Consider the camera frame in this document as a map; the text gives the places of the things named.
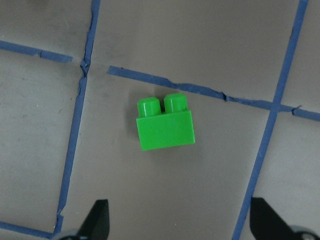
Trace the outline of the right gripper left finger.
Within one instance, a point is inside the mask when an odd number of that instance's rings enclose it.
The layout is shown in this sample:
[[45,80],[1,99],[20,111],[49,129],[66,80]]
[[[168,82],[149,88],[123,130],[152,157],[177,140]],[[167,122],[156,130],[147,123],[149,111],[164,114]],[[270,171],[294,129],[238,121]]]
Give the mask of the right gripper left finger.
[[107,240],[110,233],[109,202],[107,199],[96,200],[80,229],[76,240]]

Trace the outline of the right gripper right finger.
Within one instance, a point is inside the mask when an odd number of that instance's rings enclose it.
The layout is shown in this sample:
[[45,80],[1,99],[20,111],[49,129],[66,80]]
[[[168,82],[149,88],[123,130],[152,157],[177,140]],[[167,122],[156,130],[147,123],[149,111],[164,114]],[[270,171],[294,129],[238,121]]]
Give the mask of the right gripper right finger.
[[295,233],[262,197],[252,197],[249,227],[256,240],[294,240]]

